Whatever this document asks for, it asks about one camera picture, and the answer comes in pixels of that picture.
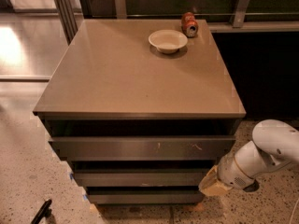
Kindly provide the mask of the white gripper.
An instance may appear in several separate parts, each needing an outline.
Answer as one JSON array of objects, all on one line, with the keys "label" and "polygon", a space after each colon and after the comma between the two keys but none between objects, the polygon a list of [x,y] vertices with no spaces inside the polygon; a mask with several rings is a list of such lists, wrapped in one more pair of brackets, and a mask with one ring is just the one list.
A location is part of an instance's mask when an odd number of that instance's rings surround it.
[{"label": "white gripper", "polygon": [[198,188],[207,197],[227,194],[232,187],[245,189],[252,185],[254,179],[245,175],[238,167],[233,154],[223,156],[201,180]]}]

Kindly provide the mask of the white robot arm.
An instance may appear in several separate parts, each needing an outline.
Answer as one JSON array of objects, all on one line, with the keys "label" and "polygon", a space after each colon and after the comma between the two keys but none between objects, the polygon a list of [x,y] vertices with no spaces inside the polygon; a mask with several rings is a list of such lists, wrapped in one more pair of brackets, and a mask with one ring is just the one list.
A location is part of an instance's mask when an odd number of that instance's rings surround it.
[{"label": "white robot arm", "polygon": [[206,196],[225,195],[231,189],[254,192],[257,177],[299,163],[299,132],[289,124],[267,119],[252,131],[252,140],[230,151],[214,165],[199,184]]}]

